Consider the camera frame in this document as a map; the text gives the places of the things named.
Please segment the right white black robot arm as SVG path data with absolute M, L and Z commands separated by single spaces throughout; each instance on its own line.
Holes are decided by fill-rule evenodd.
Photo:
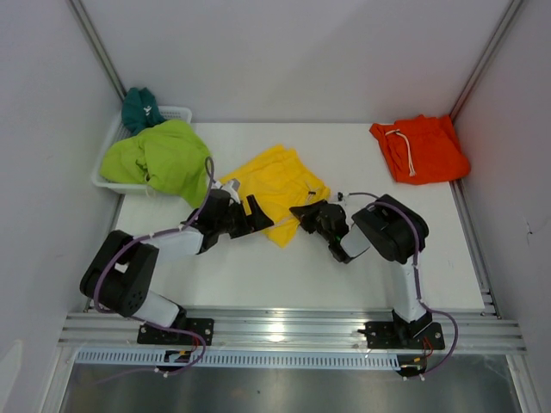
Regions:
M 306 232 L 319 234 L 337 262 L 349 263 L 373 249 L 392 264 L 393 337 L 403 347 L 412 347 L 432 323 L 424 306 L 418 261 L 425 248 L 429 227 L 413 210 L 384 194 L 352 215 L 326 200 L 308 206 L 292 206 L 292 215 Z

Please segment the orange shorts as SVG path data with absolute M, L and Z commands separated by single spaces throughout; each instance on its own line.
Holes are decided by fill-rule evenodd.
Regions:
M 417 175 L 409 177 L 406 145 L 401 137 L 385 133 L 399 129 L 409 140 Z M 392 178 L 398 183 L 425 185 L 451 182 L 470 173 L 452 120 L 448 115 L 397 120 L 392 125 L 374 123 L 369 132 L 377 141 Z

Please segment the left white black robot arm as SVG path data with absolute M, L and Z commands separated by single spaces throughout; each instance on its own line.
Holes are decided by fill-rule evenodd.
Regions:
M 213 189 L 177 227 L 142 237 L 111 231 L 85 271 L 79 290 L 98 311 L 136 318 L 156 328 L 165 342 L 179 343 L 187 333 L 187 314 L 151 290 L 158 261 L 197 256 L 214 247 L 222 235 L 234 239 L 273 225 L 253 195 L 238 200 L 224 189 Z

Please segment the lime green shorts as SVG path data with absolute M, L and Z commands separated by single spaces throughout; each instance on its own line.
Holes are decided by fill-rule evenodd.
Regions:
M 197 208 L 207 193 L 210 150 L 190 124 L 172 119 L 109 147 L 99 175 L 114 183 L 146 185 Z

